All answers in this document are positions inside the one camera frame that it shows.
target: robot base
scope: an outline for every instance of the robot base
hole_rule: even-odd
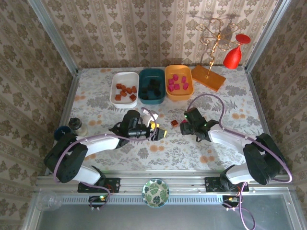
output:
[[[205,177],[205,186],[207,193],[217,193],[217,192],[238,192],[239,188],[242,187],[242,183],[235,184],[234,186],[226,189],[221,183],[220,177]],[[249,192],[248,184],[244,187],[243,192]]]
[[[110,193],[119,193],[120,178],[104,178],[98,186],[109,189]],[[104,189],[88,187],[82,183],[78,185],[78,193],[106,193]]]

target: decorative plate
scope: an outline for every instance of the decorative plate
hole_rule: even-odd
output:
[[[168,201],[168,185],[160,179],[152,179],[144,185],[142,197],[149,207],[162,207]]]

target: wallpaper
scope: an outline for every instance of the wallpaper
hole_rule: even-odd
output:
[[[78,68],[195,65],[210,49],[199,42],[208,36],[195,29],[208,19],[223,20],[222,32],[238,24],[252,42],[242,47],[244,64],[277,0],[43,0]],[[210,24],[217,30],[217,23]],[[227,52],[217,49],[221,65]]]
[[[71,78],[27,1],[1,0],[1,230],[22,226]]]
[[[307,217],[307,2],[292,0],[252,71],[270,132]]]

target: orange tray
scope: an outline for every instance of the orange tray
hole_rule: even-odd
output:
[[[223,85],[226,78],[212,71],[210,71],[209,77],[206,78],[208,71],[208,69],[197,65],[194,69],[192,69],[192,77],[198,83],[203,84],[209,89],[218,92],[219,88]]]
[[[179,90],[174,90],[170,92],[168,87],[168,79],[173,78],[173,75],[177,74],[179,76],[178,80],[175,81],[175,84],[180,85]],[[183,76],[187,77],[187,83],[189,83],[189,87],[187,90],[183,89],[183,83],[181,83],[181,79]],[[166,94],[169,99],[172,101],[183,101],[188,100],[191,95],[194,93],[194,86],[192,80],[192,73],[189,67],[184,65],[171,65],[165,68],[165,85],[166,85]]]

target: floral tablecloth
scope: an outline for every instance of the floral tablecloth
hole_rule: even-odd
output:
[[[88,126],[87,136],[107,132],[115,123],[122,120],[127,112],[116,109],[109,100],[112,77],[118,72],[139,73],[143,68],[83,69],[71,117],[78,117]],[[144,170],[223,170],[232,164],[241,164],[244,156],[238,152],[207,141],[196,142],[195,136],[183,136],[180,128],[173,128],[174,119],[181,122],[183,112],[190,101],[201,93],[214,93],[225,103],[226,113],[222,123],[232,129],[249,135],[262,133],[262,126],[250,91],[244,69],[230,70],[213,67],[213,71],[226,77],[219,92],[214,92],[194,81],[195,92],[190,100],[173,102],[167,97],[160,105],[143,105],[140,100],[134,108],[141,111],[145,106],[159,114],[157,122],[167,130],[166,138],[160,141],[128,143],[117,150],[106,150],[90,155],[85,165],[94,165],[101,170],[144,171]],[[218,120],[221,105],[215,98],[203,97],[194,106],[207,120]]]

